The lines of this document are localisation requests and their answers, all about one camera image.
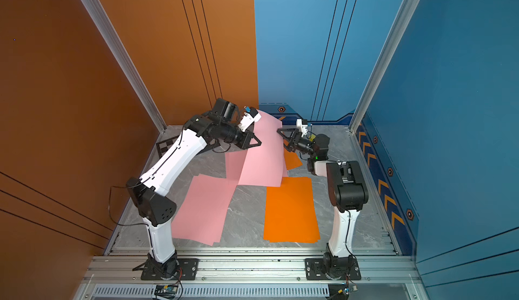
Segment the orange paper front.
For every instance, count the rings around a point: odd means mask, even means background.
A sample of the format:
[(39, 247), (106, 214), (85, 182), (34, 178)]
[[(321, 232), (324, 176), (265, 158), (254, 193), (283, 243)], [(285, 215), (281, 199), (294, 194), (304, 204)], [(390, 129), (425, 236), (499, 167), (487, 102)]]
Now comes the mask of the orange paper front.
[(285, 177), (266, 189), (264, 239), (271, 243), (317, 243), (320, 240), (312, 180)]

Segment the large curved pink paper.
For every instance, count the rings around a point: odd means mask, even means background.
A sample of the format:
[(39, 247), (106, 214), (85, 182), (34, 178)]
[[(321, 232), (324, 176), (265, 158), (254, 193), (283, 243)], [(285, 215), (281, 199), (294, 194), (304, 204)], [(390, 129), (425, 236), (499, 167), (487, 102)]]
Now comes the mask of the large curved pink paper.
[(236, 180), (199, 175), (192, 179), (172, 221), (172, 237), (212, 246), (220, 242)]

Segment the orange curved paper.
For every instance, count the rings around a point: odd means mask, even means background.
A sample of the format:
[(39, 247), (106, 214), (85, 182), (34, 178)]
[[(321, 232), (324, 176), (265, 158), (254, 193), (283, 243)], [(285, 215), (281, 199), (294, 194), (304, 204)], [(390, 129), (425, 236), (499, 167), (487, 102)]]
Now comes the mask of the orange curved paper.
[(285, 140), (283, 142), (284, 144), (284, 158), (285, 158), (285, 166), (287, 171), (296, 169), (298, 167), (301, 167), (303, 165), (302, 160), (297, 155), (297, 153), (290, 152), (286, 149), (288, 146), (288, 142)]

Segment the pink paper underneath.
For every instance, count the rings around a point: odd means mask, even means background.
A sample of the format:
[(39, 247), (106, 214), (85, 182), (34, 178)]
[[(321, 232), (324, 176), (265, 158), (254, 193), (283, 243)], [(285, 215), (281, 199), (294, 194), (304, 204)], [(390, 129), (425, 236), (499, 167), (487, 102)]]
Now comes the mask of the pink paper underneath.
[(279, 187), (286, 170), (283, 138), (278, 133), (282, 122), (266, 112), (259, 114), (254, 134), (262, 144), (247, 151), (238, 185)]

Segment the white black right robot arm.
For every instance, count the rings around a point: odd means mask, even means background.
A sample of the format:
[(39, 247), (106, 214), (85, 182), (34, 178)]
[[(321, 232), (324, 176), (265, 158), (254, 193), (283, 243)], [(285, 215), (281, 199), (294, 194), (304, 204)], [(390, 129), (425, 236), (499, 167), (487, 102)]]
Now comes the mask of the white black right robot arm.
[(330, 160), (330, 138), (318, 134), (313, 139), (301, 128), (280, 128), (285, 150), (304, 153), (308, 171), (327, 179), (328, 197), (334, 207), (332, 234), (321, 259), (306, 259), (309, 281), (359, 281), (362, 279), (352, 243), (355, 223), (369, 200), (368, 189), (358, 161)]

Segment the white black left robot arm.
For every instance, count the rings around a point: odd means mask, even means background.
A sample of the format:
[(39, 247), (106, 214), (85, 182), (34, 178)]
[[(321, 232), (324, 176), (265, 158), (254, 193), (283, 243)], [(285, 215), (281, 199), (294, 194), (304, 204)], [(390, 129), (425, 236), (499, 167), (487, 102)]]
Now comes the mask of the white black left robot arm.
[(179, 280), (181, 265), (172, 240), (172, 220), (177, 204), (167, 197), (175, 180), (200, 153), (211, 151), (221, 143), (242, 150), (259, 147), (262, 142), (253, 126), (261, 118), (254, 107), (246, 107), (235, 120), (239, 108), (219, 98), (213, 108), (195, 115), (182, 127), (173, 145), (158, 162), (140, 178), (130, 178), (126, 188), (147, 228), (150, 249), (145, 263), (136, 267), (144, 281)]

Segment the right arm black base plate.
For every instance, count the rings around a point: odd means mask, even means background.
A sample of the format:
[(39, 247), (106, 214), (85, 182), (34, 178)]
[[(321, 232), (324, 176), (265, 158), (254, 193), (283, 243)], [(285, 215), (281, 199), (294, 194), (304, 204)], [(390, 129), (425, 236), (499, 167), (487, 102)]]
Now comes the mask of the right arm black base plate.
[(323, 258), (305, 259), (306, 279), (309, 281), (360, 281), (362, 279), (358, 261), (339, 258), (327, 262)]

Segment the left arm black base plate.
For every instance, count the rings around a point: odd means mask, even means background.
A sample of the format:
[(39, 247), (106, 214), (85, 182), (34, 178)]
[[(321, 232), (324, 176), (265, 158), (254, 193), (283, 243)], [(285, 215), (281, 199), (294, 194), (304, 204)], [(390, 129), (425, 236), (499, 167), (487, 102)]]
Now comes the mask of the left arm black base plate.
[(158, 263), (147, 259), (143, 264), (133, 268), (141, 271), (142, 281), (194, 281), (197, 275), (199, 260), (197, 258), (170, 259), (166, 263)]

